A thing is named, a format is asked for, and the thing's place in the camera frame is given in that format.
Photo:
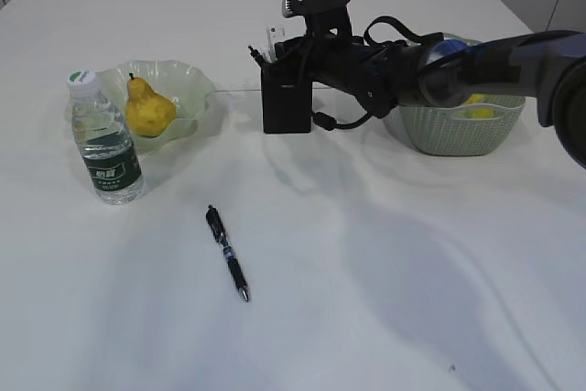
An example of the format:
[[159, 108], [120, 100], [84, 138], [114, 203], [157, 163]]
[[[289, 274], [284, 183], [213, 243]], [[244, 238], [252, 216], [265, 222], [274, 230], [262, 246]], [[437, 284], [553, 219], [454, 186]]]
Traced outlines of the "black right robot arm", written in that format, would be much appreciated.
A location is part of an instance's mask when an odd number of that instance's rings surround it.
[[[584, 34], [554, 30], [467, 45], [417, 35], [391, 16], [378, 20], [402, 39], [376, 42], [308, 19], [303, 37], [282, 42], [277, 60], [261, 70], [264, 132], [348, 130], [398, 106], [454, 108], [474, 93], [525, 96], [536, 100], [539, 124], [553, 127], [571, 158], [585, 163]], [[344, 124], [314, 111], [315, 82], [353, 96], [364, 115]]]

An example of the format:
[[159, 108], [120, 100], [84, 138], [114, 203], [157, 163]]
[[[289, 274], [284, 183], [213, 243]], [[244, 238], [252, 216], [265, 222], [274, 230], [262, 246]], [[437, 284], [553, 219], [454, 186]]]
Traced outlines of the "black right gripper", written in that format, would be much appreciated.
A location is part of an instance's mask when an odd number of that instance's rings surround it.
[[353, 65], [349, 63], [351, 41], [327, 33], [321, 38], [305, 36], [283, 42], [283, 49], [272, 64], [272, 80], [298, 82], [351, 82]]

